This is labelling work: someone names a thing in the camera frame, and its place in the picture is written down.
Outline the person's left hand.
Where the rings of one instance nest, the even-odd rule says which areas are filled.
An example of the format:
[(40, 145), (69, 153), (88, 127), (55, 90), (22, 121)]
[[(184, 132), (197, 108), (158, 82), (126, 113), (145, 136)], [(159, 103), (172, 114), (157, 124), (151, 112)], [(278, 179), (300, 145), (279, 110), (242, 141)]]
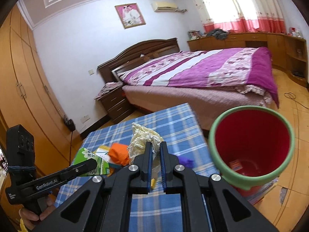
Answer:
[(33, 230), (35, 228), (34, 222), (43, 221), (46, 219), (53, 211), (56, 210), (54, 205), (50, 205), (42, 212), (39, 216), (26, 208), (21, 208), (19, 210), (19, 215), (23, 220), (23, 223), (27, 229)]

